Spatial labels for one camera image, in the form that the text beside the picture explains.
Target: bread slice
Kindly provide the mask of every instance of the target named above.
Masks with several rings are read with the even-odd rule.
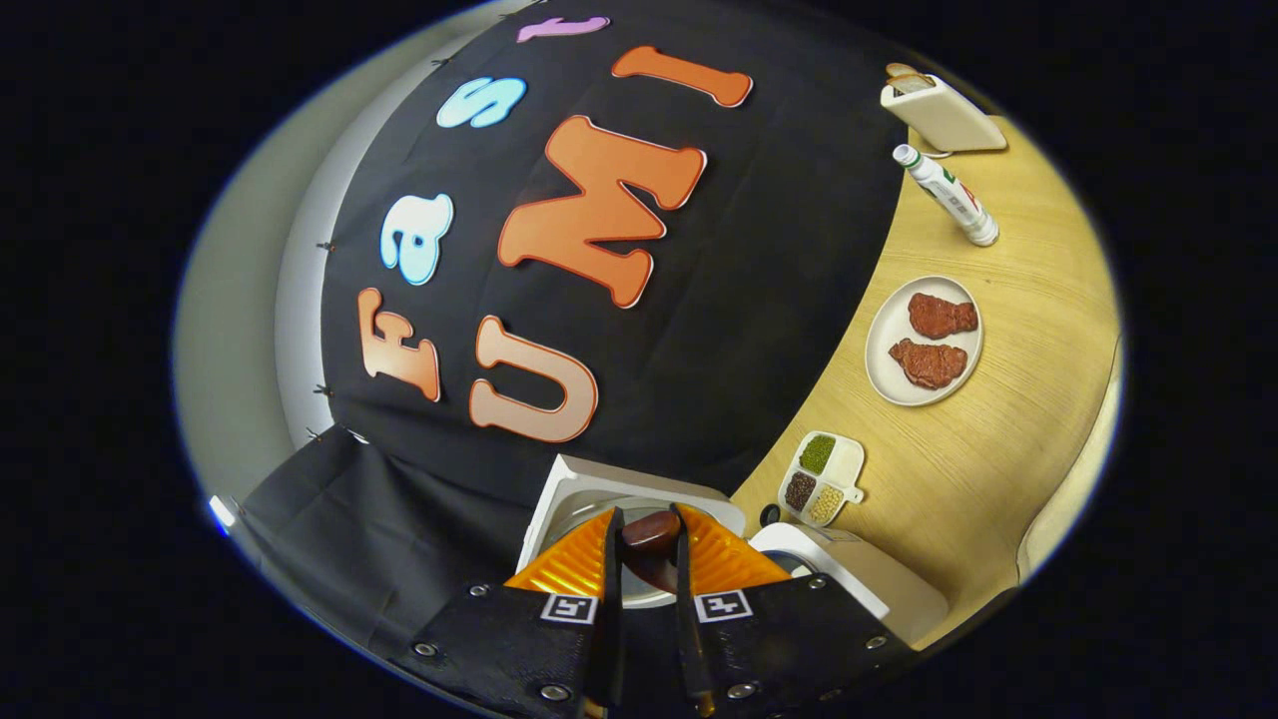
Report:
[[[914,74],[919,74],[919,70],[904,63],[887,64],[887,77],[901,77],[901,75],[914,75]]]
[[[918,92],[920,89],[928,89],[929,87],[937,86],[937,83],[932,82],[930,78],[918,73],[912,75],[891,77],[887,78],[887,83],[891,84],[893,89],[898,89],[900,92]]]

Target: steak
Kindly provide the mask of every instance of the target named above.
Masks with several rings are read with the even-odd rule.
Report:
[[[955,304],[939,296],[914,292],[910,298],[910,326],[928,338],[941,338],[953,332],[976,328],[976,305]]]
[[[948,344],[914,344],[909,338],[887,350],[905,370],[905,378],[927,390],[941,390],[967,368],[967,352]]]

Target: toothpaste tube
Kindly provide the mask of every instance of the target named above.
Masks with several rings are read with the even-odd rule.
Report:
[[[998,222],[989,216],[976,195],[958,178],[930,157],[909,144],[897,144],[892,158],[910,172],[924,192],[932,195],[958,222],[973,244],[988,246],[998,239]]]

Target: black cloth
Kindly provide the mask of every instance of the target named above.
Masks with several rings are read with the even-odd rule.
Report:
[[[598,32],[516,43],[552,17],[607,15]],[[754,79],[727,109],[703,92],[648,77],[615,78],[627,50],[661,52]],[[555,0],[491,28],[427,78],[392,114],[357,169],[337,215],[322,295],[325,382],[337,423],[443,481],[532,507],[556,453],[732,493],[803,405],[878,259],[901,188],[892,148],[905,126],[878,106],[889,46],[792,11],[734,4]],[[515,77],[528,91],[496,125],[441,128],[436,112],[479,77]],[[538,261],[496,257],[516,206],[576,194],[544,156],[574,114],[601,128],[709,157],[684,207],[663,211],[662,239],[642,246],[656,269],[639,303],[617,308],[606,287]],[[435,276],[408,284],[378,253],[382,221],[405,194],[447,193],[455,216]],[[412,345],[438,351],[442,400],[364,372],[355,298],[406,317]],[[579,359],[599,405],[576,439],[547,444],[470,423],[472,384],[541,407],[561,391],[500,365],[482,369],[486,314],[507,331]]]
[[[530,513],[474,497],[334,427],[249,496],[231,527],[254,567],[377,656],[468,582],[505,581]]]

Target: light blue letter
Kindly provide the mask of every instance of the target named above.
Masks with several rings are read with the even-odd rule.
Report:
[[[450,225],[452,198],[447,194],[400,197],[382,221],[382,264],[397,263],[409,284],[426,284],[440,262],[440,238]]]
[[[498,80],[491,77],[473,79],[449,97],[435,115],[435,121],[441,128],[455,128],[466,120],[470,120],[473,128],[495,125],[506,119],[525,89],[528,83],[512,77]]]

